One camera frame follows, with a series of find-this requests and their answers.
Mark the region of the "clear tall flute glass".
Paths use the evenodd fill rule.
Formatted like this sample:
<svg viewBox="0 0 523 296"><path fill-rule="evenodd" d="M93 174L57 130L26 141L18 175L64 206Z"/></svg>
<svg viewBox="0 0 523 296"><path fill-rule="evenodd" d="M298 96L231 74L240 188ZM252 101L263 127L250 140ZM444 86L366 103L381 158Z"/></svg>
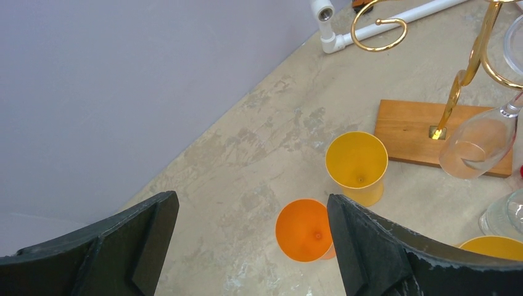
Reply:
<svg viewBox="0 0 523 296"><path fill-rule="evenodd" d="M485 14L482 29L474 41L469 63L465 70L455 76L448 96L445 110L435 133L441 132L457 106L461 88L467 86L482 66L488 66L487 45L499 12L489 9ZM520 92L505 105L474 115L464 121L450 135L440 151L441 168L456 178L473 179L492 169L512 148L516 133L518 116L522 110Z"/></svg>

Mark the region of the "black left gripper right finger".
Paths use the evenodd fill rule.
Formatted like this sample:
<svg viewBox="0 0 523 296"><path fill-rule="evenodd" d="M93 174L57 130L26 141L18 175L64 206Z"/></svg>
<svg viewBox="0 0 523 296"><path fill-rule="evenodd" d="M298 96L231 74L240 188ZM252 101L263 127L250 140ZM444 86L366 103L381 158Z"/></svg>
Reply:
<svg viewBox="0 0 523 296"><path fill-rule="evenodd" d="M346 295L522 295L522 263L462 250L342 194L327 202Z"/></svg>

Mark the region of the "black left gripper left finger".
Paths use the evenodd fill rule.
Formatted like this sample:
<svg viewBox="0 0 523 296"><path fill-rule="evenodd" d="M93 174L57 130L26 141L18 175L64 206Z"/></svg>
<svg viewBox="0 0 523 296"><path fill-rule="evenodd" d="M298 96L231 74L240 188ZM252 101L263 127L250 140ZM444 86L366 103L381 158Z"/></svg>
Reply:
<svg viewBox="0 0 523 296"><path fill-rule="evenodd" d="M1 258L2 295L154 295L179 211L175 191Z"/></svg>

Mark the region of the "gold rack with wooden base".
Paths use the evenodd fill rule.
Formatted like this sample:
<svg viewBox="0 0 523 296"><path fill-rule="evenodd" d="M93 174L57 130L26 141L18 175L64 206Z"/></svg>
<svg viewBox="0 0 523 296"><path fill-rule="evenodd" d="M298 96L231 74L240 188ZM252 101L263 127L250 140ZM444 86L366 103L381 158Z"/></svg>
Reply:
<svg viewBox="0 0 523 296"><path fill-rule="evenodd" d="M487 10L497 10L499 13L503 1L490 1ZM522 90L518 83L507 80L499 75L487 60L491 72L486 72L497 83ZM381 100L377 113L374 134L385 145L389 158L394 161L415 163L440 167L439 155L450 136L464 121L478 113L497 107L481 107L471 105L457 106L451 113L446 126L439 133L435 133L447 102L444 104ZM513 147L492 169L484 173L487 176L506 178L513 171Z"/></svg>

